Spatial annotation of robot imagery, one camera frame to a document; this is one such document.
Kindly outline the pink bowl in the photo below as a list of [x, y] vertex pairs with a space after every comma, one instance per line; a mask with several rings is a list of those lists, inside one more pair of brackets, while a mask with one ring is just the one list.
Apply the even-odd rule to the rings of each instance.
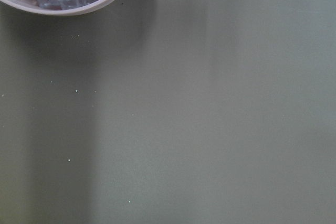
[[28, 13], [39, 14], [39, 15], [49, 15], [49, 16], [77, 16], [87, 13], [94, 12], [96, 10], [102, 9], [107, 5], [111, 4], [115, 0], [97, 0], [94, 3], [86, 5], [84, 7], [78, 7], [68, 10], [47, 10], [34, 4], [33, 0], [1, 0], [2, 3], [11, 6], [15, 9], [19, 9]]

